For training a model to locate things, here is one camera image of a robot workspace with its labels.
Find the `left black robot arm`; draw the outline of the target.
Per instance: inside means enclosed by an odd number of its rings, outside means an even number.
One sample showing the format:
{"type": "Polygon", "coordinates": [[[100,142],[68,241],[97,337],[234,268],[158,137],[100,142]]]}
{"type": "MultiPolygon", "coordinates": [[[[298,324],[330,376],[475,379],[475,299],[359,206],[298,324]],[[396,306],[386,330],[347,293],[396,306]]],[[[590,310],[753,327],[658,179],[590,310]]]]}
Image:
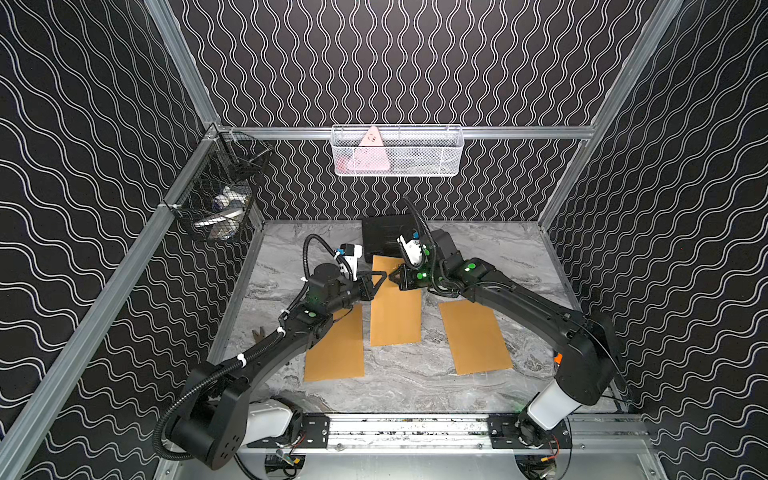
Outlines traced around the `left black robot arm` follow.
{"type": "Polygon", "coordinates": [[[246,438],[251,395],[294,357],[319,343],[334,314],[372,301],[384,285],[384,271],[352,272],[343,254],[321,236],[302,246],[302,287],[278,317],[278,327],[244,352],[189,374],[182,393],[161,414],[151,443],[170,461],[198,460],[212,470],[233,459],[246,438]]]}

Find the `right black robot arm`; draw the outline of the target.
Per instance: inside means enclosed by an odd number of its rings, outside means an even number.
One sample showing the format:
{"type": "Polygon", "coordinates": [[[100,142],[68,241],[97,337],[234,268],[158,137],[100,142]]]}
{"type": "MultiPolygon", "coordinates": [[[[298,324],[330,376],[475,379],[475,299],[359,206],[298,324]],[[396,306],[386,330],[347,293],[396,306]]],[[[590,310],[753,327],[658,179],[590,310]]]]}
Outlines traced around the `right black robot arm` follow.
{"type": "Polygon", "coordinates": [[[560,355],[554,378],[518,414],[518,440],[539,448],[567,417],[593,406],[620,376],[618,342],[611,318],[557,304],[504,275],[478,257],[462,256],[451,235],[433,230],[411,199],[415,222],[411,239],[397,240],[404,259],[389,279],[402,291],[425,289],[451,304],[465,299],[524,326],[560,355]]]}

